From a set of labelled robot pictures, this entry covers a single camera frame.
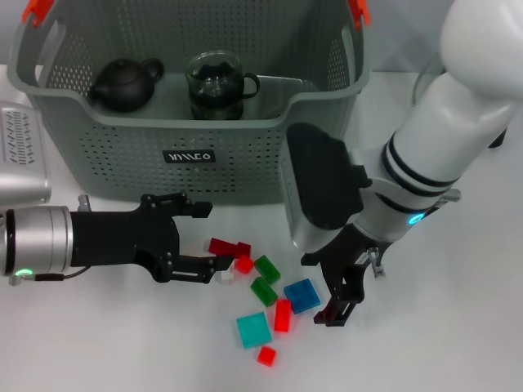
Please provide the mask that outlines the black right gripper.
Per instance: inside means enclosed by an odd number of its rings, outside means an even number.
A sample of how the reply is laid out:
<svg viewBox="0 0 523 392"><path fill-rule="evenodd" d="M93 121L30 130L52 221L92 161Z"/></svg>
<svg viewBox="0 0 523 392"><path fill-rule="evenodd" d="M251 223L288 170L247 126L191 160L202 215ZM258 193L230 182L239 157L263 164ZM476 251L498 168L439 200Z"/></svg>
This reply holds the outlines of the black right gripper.
<svg viewBox="0 0 523 392"><path fill-rule="evenodd" d="M344 327L355 307L364 299L364 274L371 265L368 250L382 253L382 242L362 234L354 225L346 226L327 246L327 250L305 253L302 266L321 263L331 298L313 318L326 327Z"/></svg>

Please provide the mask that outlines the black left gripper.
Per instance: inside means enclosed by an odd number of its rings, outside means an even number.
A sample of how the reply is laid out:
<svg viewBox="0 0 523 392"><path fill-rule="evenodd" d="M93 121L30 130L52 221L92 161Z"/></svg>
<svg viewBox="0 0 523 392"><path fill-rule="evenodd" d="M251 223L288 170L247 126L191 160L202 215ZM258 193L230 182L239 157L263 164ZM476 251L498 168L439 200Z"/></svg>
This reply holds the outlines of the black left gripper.
<svg viewBox="0 0 523 392"><path fill-rule="evenodd" d="M144 194L139 207L127 212L73 212L70 265L139 265L158 283L208 284L216 272L230 268L234 257L179 256L179 233L173 217L206 219L212 208L212 203L193 202L182 192Z"/></svg>

